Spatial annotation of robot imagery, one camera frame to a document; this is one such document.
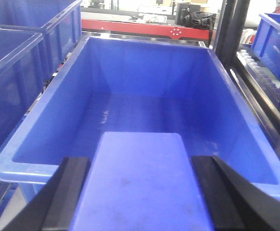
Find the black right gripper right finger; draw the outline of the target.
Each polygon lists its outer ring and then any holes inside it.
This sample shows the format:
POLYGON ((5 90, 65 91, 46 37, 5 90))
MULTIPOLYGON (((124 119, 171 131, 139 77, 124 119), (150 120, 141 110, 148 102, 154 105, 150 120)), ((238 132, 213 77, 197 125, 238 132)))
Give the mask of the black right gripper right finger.
POLYGON ((191 165, 216 231, 280 231, 280 201, 255 187, 218 156, 191 165))

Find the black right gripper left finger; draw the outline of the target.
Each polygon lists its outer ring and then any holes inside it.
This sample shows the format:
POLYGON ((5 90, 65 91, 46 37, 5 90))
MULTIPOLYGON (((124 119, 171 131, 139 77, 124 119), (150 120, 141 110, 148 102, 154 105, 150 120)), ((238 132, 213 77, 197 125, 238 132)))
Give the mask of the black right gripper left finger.
POLYGON ((69 230, 89 169, 87 157, 64 158, 47 184, 3 229, 69 230))

